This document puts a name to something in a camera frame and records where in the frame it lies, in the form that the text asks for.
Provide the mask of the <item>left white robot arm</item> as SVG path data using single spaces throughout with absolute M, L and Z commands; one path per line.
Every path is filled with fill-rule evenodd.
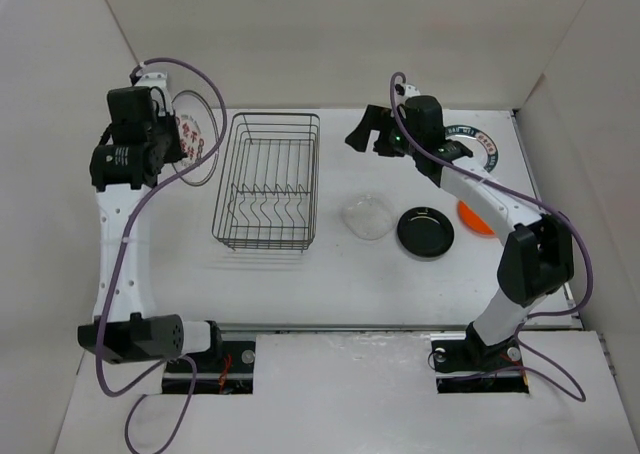
M 107 104 L 111 122 L 90 161 L 101 226 L 99 288 L 78 343 L 109 364 L 188 354 L 199 369 L 213 370 L 224 355 L 217 325 L 159 315 L 152 293 L 151 220 L 139 204 L 162 168 L 186 156 L 167 80 L 157 75 L 113 89 Z

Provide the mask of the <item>white plate red characters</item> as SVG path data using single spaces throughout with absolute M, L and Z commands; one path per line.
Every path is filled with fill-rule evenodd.
M 173 164 L 181 172 L 197 163 L 219 139 L 219 128 L 207 100 L 194 90 L 185 89 L 173 98 L 182 151 L 186 156 Z M 213 176 L 218 164 L 218 153 L 187 174 L 181 180 L 191 187 L 204 186 Z

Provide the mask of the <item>white plate green rim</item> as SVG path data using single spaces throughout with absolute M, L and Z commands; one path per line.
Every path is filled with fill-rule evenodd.
M 499 151 L 495 141 L 484 131 L 470 125 L 453 124 L 445 127 L 446 138 L 459 141 L 473 154 L 473 158 L 492 172 L 499 161 Z

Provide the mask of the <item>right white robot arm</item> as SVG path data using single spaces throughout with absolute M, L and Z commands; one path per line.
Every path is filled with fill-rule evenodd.
M 421 174 L 468 205 L 497 235 L 503 253 L 496 294 L 463 339 L 435 341 L 432 353 L 439 373 L 498 369 L 533 308 L 573 277 L 569 229 L 506 193 L 470 149 L 447 138 L 442 106 L 433 96 L 409 97 L 393 108 L 367 106 L 345 142 L 357 152 L 411 156 Z

